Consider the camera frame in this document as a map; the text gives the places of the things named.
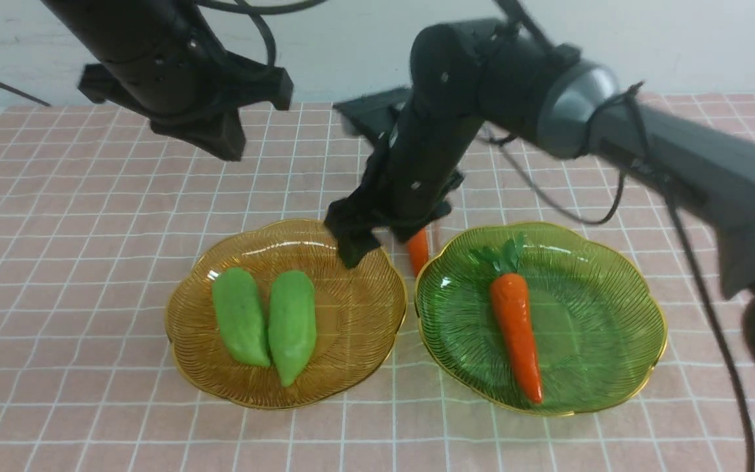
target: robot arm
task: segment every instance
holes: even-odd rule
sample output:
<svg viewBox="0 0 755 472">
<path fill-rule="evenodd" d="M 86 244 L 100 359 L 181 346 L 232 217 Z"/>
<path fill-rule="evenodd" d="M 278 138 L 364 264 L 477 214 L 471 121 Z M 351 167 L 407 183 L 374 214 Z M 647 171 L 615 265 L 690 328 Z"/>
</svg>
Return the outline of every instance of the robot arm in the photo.
<svg viewBox="0 0 755 472">
<path fill-rule="evenodd" d="M 190 0 L 42 1 L 99 61 L 78 89 L 147 117 L 156 134 L 240 161 L 239 108 L 290 108 L 293 83 L 273 66 L 275 51 L 264 65 L 225 50 Z"/>
<path fill-rule="evenodd" d="M 495 18 L 428 27 L 412 48 L 411 90 L 336 105 L 374 144 L 359 188 L 326 216 L 345 265 L 378 247 L 375 227 L 404 243 L 450 212 L 444 198 L 461 183 L 456 165 L 488 121 L 554 158 L 592 153 L 668 188 L 715 228 L 722 294 L 754 296 L 744 330 L 755 358 L 755 144 L 642 106 L 646 155 L 612 72 L 521 30 Z"/>
</svg>

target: green carrot top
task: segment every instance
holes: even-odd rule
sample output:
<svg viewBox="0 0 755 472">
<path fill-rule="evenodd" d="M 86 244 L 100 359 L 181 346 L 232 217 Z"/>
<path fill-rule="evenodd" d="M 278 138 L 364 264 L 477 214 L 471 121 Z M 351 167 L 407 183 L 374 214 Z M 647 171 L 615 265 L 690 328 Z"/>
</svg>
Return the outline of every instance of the green carrot top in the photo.
<svg viewBox="0 0 755 472">
<path fill-rule="evenodd" d="M 491 246 L 486 246 L 482 250 L 471 250 L 471 255 L 480 263 L 490 264 L 498 275 L 516 274 L 519 270 L 525 240 L 526 235 L 521 233 L 516 238 L 507 239 L 499 252 Z"/>
</svg>

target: amber glass plate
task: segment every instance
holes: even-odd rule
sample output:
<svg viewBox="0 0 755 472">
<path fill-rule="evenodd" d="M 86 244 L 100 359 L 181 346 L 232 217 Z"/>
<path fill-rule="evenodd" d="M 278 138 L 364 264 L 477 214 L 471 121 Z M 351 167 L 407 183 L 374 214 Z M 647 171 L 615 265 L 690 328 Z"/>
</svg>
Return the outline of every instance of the amber glass plate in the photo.
<svg viewBox="0 0 755 472">
<path fill-rule="evenodd" d="M 531 403 L 513 379 L 488 287 L 490 264 L 473 256 L 525 235 L 519 271 L 543 379 Z M 416 281 L 419 331 L 433 359 L 489 401 L 539 416 L 597 412 L 648 381 L 668 330 L 641 274 L 623 255 L 546 223 L 476 227 L 460 233 Z"/>
<path fill-rule="evenodd" d="M 317 347 L 289 388 L 275 368 L 233 361 L 221 341 L 212 281 L 231 266 L 255 277 L 265 304 L 284 271 L 305 272 L 317 288 Z M 348 271 L 321 222 L 285 220 L 208 250 L 171 297 L 165 325 L 176 366 L 193 385 L 239 405 L 282 410 L 325 400 L 371 376 L 389 356 L 406 309 L 406 284 L 386 251 L 372 251 Z"/>
</svg>

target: orange carrot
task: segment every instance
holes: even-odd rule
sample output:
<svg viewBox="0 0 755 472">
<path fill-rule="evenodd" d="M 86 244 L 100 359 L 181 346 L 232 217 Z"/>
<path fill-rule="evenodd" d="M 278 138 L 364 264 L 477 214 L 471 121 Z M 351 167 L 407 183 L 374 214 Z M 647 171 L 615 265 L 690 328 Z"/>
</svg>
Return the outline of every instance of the orange carrot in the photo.
<svg viewBox="0 0 755 472">
<path fill-rule="evenodd" d="M 491 263 L 498 274 L 488 290 L 494 316 L 509 352 L 509 364 L 514 378 L 529 400 L 542 403 L 543 384 L 532 331 L 530 288 L 525 278 L 518 274 L 523 241 L 522 235 L 516 241 L 509 239 L 501 254 L 495 253 L 491 248 L 473 251 L 473 254 L 477 259 Z"/>
<path fill-rule="evenodd" d="M 407 241 L 407 252 L 410 253 L 410 263 L 413 266 L 413 276 L 419 272 L 429 260 L 429 245 L 427 244 L 427 228 L 422 228 L 416 236 Z"/>
</svg>

